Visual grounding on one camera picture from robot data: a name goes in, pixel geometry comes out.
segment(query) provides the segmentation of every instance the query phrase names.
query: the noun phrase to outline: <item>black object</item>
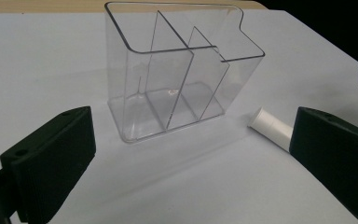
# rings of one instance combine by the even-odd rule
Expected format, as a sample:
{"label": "black object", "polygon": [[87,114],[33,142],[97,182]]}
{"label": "black object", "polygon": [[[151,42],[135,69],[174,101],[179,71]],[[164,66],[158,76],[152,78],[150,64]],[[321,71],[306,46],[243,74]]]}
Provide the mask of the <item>black object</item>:
{"label": "black object", "polygon": [[91,108],[61,113],[0,156],[0,224],[48,223],[95,155]]}
{"label": "black object", "polygon": [[358,218],[358,127],[300,107],[289,150]]}

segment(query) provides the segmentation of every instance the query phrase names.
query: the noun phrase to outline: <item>transparent container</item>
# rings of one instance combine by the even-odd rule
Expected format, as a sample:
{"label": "transparent container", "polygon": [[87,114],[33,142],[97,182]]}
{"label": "transparent container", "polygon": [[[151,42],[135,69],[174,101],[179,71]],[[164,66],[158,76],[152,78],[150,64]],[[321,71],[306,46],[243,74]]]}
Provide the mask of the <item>transparent container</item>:
{"label": "transparent container", "polygon": [[224,115],[262,58],[226,5],[105,4],[108,104],[125,142]]}

